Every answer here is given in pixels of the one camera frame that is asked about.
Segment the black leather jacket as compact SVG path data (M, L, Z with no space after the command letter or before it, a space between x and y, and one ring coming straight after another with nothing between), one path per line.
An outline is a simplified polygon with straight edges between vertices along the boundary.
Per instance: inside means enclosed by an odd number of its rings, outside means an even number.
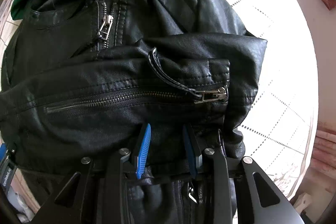
M130 223L201 223L201 209L188 195L185 132L226 157L243 158L238 126L256 98L267 45L226 0L213 1L213 8L198 11L196 32L155 37L149 19L132 10L125 44L100 57L80 52L1 90L7 147L1 192L19 170L41 208L84 157L103 180L112 154L134 150L149 124L144 173L127 182ZM161 28L176 24L184 3L150 0L149 7Z

